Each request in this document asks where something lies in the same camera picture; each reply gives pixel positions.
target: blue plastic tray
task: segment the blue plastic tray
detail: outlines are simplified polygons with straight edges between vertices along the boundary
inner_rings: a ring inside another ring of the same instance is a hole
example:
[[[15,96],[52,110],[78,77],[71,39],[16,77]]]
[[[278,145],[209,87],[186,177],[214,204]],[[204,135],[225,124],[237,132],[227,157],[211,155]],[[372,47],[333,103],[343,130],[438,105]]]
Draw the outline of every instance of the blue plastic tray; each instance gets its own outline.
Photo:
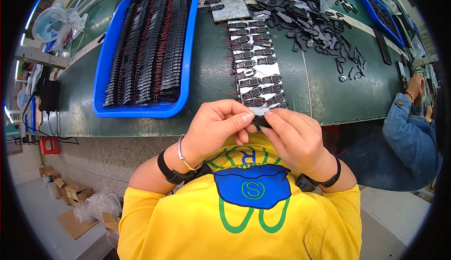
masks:
[[[374,1],[378,4],[380,4],[380,6],[386,12],[388,12],[388,14],[390,15],[390,18],[392,19],[393,24],[395,25],[398,36],[400,36],[401,34],[399,33],[398,26],[396,25],[395,20],[393,20],[393,16],[390,13],[390,11],[386,8],[386,6],[380,0],[374,0]],[[369,1],[362,0],[362,2],[364,3],[365,7],[367,8],[369,16],[371,16],[371,19],[375,22],[375,25],[379,28],[379,30],[382,33],[384,33],[388,38],[390,38],[393,42],[404,47],[404,41],[402,40],[402,38],[398,38],[392,31],[390,31],[390,29],[387,26],[384,25],[384,23],[382,23],[381,20],[379,20],[379,17],[376,15],[376,13],[375,13],[373,7],[371,6],[371,4],[369,3]]]
[[[123,0],[113,13],[100,50],[97,62],[96,77],[94,78],[93,109],[98,117],[125,117],[125,118],[167,118],[177,114],[188,100],[189,72],[191,69],[191,52],[193,48],[194,25],[196,22],[197,6],[199,0],[192,0],[189,10],[188,25],[186,28],[185,46],[183,49],[183,62],[181,71],[180,97],[177,102],[153,103],[147,106],[117,106],[104,107],[105,90],[110,79],[111,61],[115,46],[121,31],[121,22],[125,19],[125,10],[131,0]]]

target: denim jacket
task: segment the denim jacket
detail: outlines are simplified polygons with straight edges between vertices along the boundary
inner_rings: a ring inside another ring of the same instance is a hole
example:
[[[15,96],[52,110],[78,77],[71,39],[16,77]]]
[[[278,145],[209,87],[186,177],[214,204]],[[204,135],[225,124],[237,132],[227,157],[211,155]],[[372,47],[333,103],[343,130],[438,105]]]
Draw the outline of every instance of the denim jacket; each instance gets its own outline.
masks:
[[[398,93],[382,129],[369,128],[368,136],[338,157],[353,171],[357,183],[379,189],[412,191],[438,175],[442,157],[437,154],[435,121],[427,122],[423,107]]]

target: green workbench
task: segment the green workbench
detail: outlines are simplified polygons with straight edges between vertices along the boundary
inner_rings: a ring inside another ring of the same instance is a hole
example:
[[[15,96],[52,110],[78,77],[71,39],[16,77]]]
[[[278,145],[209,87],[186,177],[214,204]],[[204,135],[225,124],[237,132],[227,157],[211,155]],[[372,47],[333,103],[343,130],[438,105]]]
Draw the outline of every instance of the green workbench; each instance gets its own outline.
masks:
[[[359,9],[358,14],[349,15],[371,25],[361,1],[348,1]],[[334,6],[333,9],[343,11],[341,6]],[[234,90],[231,85],[234,77],[230,75],[226,61],[229,49],[221,38],[227,37],[222,31],[226,25],[214,24],[211,14],[202,11],[204,9],[198,9],[196,19],[189,98],[179,114],[166,119],[97,117],[92,107],[93,81],[101,50],[101,46],[97,46],[58,78],[61,82],[59,134],[79,137],[180,135],[186,133],[203,102],[233,98],[227,94]],[[366,77],[342,83],[338,80],[339,74],[333,56],[307,49],[304,59],[301,50],[297,53],[291,51],[293,40],[285,36],[286,32],[287,30],[270,29],[285,98],[291,110],[312,116],[323,126],[379,119],[387,115],[395,94],[402,90],[402,83],[396,65],[389,66],[382,62],[375,37],[357,28],[345,28],[343,36],[353,47],[359,48],[368,67]],[[388,50],[395,64],[400,60],[400,54],[391,48]],[[345,73],[352,65],[354,64],[350,60],[343,65]],[[55,132],[56,119],[54,112],[49,120],[44,115],[40,130],[50,133],[50,124]]]

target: concrete floor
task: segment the concrete floor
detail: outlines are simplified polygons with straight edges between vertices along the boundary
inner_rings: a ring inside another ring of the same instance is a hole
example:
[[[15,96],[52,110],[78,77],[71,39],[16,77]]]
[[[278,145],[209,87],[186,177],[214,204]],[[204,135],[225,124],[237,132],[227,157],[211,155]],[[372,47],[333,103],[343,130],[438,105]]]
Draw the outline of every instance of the concrete floor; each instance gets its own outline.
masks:
[[[63,178],[104,188],[124,197],[128,180],[139,165],[177,142],[177,137],[77,138],[80,145],[60,144],[61,154],[42,155]]]

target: yellow t-shirt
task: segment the yellow t-shirt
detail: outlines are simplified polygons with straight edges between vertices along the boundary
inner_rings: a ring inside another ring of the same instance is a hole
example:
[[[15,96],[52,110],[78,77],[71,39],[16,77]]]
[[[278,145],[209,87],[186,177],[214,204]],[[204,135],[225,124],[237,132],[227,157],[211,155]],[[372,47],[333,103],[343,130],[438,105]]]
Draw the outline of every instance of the yellow t-shirt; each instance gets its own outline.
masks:
[[[174,195],[125,192],[118,255],[127,259],[358,259],[360,191],[302,192],[266,136],[232,139],[213,174]]]

